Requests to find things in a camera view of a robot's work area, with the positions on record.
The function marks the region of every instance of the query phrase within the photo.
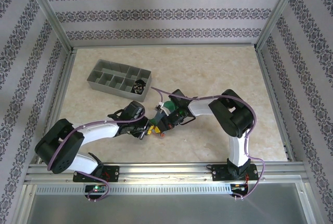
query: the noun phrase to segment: black mounting plate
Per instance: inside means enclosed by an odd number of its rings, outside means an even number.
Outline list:
[[[119,166],[103,166],[102,175],[100,177],[107,182],[118,182],[119,178]],[[79,172],[74,173],[73,182],[98,182],[100,181],[84,176]]]
[[[228,171],[227,164],[215,164],[208,166],[207,168],[212,171],[213,181],[235,181],[235,179]],[[240,177],[236,180],[245,180],[245,174],[248,174],[250,181],[257,181],[259,179],[257,166],[255,164],[250,164],[250,166],[245,171],[246,173],[244,173],[243,177]]]

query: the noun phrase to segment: wire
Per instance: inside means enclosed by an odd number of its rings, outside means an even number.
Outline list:
[[[243,101],[242,99],[239,99],[239,98],[234,97],[234,96],[229,96],[229,95],[213,95],[213,96],[192,97],[191,98],[191,97],[187,97],[187,96],[181,96],[181,95],[172,94],[172,93],[160,90],[160,89],[155,88],[155,87],[151,87],[151,88],[153,90],[157,91],[158,93],[163,93],[163,94],[166,94],[166,95],[172,95],[174,97],[178,97],[178,98],[182,98],[182,99],[186,99],[186,100],[190,100],[190,101],[200,101],[200,100],[207,100],[207,99],[214,99],[214,98],[232,99],[234,101],[242,103],[243,105],[245,105],[250,110],[251,114],[253,115],[253,124],[252,124],[251,129],[245,134],[244,152],[245,152],[245,155],[249,159],[258,160],[258,161],[260,161],[262,163],[262,171],[261,171],[261,174],[260,174],[260,176],[258,178],[258,181],[255,183],[255,185],[253,186],[253,188],[246,195],[243,196],[241,194],[233,193],[235,195],[238,195],[241,199],[244,199],[247,196],[249,196],[256,189],[256,187],[258,186],[258,184],[259,184],[259,182],[260,182],[260,180],[261,180],[261,178],[262,178],[262,176],[264,175],[264,172],[265,172],[265,161],[263,159],[250,156],[248,154],[248,151],[247,151],[247,146],[248,146],[248,142],[249,142],[249,135],[252,133],[254,127],[257,125],[257,116],[256,116],[253,108],[248,103],[246,103],[245,101]]]
[[[143,113],[142,115],[139,117],[139,118],[136,118],[136,119],[133,119],[133,120],[127,120],[127,121],[93,121],[93,122],[89,122],[87,124],[84,124],[84,125],[81,125],[81,126],[78,126],[77,128],[73,129],[66,137],[65,139],[62,141],[62,143],[58,146],[57,150],[54,152],[50,162],[48,163],[47,165],[47,171],[50,171],[51,170],[51,167],[55,161],[55,159],[57,158],[57,155],[59,154],[60,150],[62,149],[62,147],[64,146],[64,144],[68,141],[69,137],[72,136],[75,132],[81,130],[81,129],[84,129],[86,127],[90,127],[90,126],[94,126],[94,125],[98,125],[98,124],[108,124],[108,123],[131,123],[131,122],[136,122],[136,121],[139,121],[141,120],[143,117],[145,116],[145,111],[143,110]],[[100,198],[98,199],[94,199],[94,202],[98,202],[100,200],[102,200],[103,198],[106,197],[106,195],[110,192],[110,186],[109,186],[109,183],[101,178],[98,178],[98,177],[95,177],[95,176],[92,176],[92,175],[89,175],[85,172],[81,172],[81,171],[77,171],[78,173],[84,175],[84,176],[87,176],[87,177],[90,177],[92,179],[95,179],[95,180],[98,180],[102,183],[104,183],[106,185],[106,187],[108,188],[108,190],[105,192],[105,194],[103,194]]]

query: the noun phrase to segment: beige tiled floor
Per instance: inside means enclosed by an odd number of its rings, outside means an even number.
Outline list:
[[[86,79],[97,60],[112,60],[152,71],[152,86],[187,96],[208,96],[233,89],[255,110],[258,124],[250,137],[249,153],[267,161],[286,160],[270,100],[253,47],[126,47],[80,49],[76,55],[61,118],[71,123],[105,119],[130,103],[92,90]],[[149,90],[143,105],[148,118],[155,115],[159,95]],[[104,162],[226,161],[228,138],[213,116],[200,116],[177,126],[164,139],[131,135],[89,143]]]

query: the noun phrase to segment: gray metal panel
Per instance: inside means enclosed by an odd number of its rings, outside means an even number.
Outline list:
[[[228,195],[36,195],[28,223],[306,223],[294,183],[262,184],[242,201]]]

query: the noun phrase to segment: small object in tray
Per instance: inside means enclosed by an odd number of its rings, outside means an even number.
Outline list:
[[[133,85],[133,88],[131,90],[131,93],[141,95],[144,92],[145,87],[146,87],[146,83],[143,80],[141,80],[141,79],[136,80]]]

